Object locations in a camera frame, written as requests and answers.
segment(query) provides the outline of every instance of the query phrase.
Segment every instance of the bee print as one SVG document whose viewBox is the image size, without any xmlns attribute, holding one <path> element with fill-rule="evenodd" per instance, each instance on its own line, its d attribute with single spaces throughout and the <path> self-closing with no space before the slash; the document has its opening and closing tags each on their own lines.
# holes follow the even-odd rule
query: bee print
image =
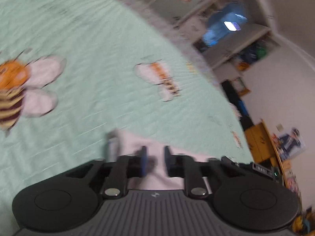
<svg viewBox="0 0 315 236">
<path fill-rule="evenodd" d="M 150 64 L 138 64 L 134 67 L 134 71 L 144 81 L 158 85 L 158 92 L 163 101 L 170 101 L 180 95 L 181 89 L 178 83 L 171 76 L 168 65 L 162 60 Z"/>
<path fill-rule="evenodd" d="M 186 67 L 190 73 L 197 73 L 194 65 L 191 62 L 186 62 Z"/>
<path fill-rule="evenodd" d="M 242 147 L 242 143 L 241 143 L 241 140 L 240 138 L 238 137 L 237 133 L 235 131 L 231 131 L 232 135 L 233 135 L 233 138 L 234 138 L 234 142 L 236 144 L 236 146 L 238 148 L 243 148 Z"/>
<path fill-rule="evenodd" d="M 45 56 L 29 64 L 15 59 L 0 65 L 0 129 L 9 130 L 21 115 L 39 117 L 57 105 L 54 93 L 41 89 L 64 70 L 66 61 Z"/>
</svg>

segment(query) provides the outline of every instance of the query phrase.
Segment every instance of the drone logo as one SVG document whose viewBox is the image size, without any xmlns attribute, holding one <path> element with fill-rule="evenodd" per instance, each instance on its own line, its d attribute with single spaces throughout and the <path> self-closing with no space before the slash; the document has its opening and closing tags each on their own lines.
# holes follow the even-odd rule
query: drone logo
<svg viewBox="0 0 315 236">
<path fill-rule="evenodd" d="M 160 194 L 155 192 L 155 193 L 151 194 L 151 196 L 154 197 L 154 198 L 157 198 L 158 196 L 160 196 Z"/>
</svg>

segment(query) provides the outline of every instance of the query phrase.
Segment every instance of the wooden dresser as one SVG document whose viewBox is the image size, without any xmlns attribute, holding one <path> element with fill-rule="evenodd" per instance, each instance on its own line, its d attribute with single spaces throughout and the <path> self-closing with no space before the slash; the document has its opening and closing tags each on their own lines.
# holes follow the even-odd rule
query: wooden dresser
<svg viewBox="0 0 315 236">
<path fill-rule="evenodd" d="M 245 137 L 254 162 L 261 163 L 269 160 L 273 167 L 279 167 L 284 178 L 284 185 L 287 186 L 283 165 L 264 120 L 247 129 Z"/>
</svg>

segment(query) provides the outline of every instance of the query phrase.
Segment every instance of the blue object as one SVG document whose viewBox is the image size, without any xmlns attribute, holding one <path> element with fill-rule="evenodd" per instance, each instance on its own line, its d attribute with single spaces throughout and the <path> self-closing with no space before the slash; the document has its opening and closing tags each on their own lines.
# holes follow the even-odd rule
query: blue object
<svg viewBox="0 0 315 236">
<path fill-rule="evenodd" d="M 247 112 L 247 109 L 245 107 L 245 104 L 243 103 L 242 100 L 239 100 L 238 101 L 238 105 L 239 105 L 239 108 L 240 108 L 240 112 L 243 116 L 249 116 L 248 112 Z"/>
<path fill-rule="evenodd" d="M 146 165 L 148 163 L 148 153 L 146 151 L 146 147 L 143 146 L 141 149 L 141 168 L 142 168 L 142 176 L 146 175 Z"/>
<path fill-rule="evenodd" d="M 222 11 L 212 15 L 207 23 L 207 32 L 203 35 L 204 43 L 211 47 L 218 43 L 218 41 L 231 32 L 224 24 L 224 21 L 241 24 L 247 22 L 244 16 L 244 9 L 241 4 L 230 3 L 223 8 Z"/>
</svg>

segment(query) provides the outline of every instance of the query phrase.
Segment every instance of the bed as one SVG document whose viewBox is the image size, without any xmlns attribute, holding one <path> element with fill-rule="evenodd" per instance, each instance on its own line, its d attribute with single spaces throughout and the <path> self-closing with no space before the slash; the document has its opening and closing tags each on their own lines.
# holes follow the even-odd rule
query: bed
<svg viewBox="0 0 315 236">
<path fill-rule="evenodd" d="M 252 160 L 211 70 L 141 1 L 0 5 L 0 235 L 18 229 L 11 203 L 21 189 L 106 158 L 114 128 Z"/>
</svg>

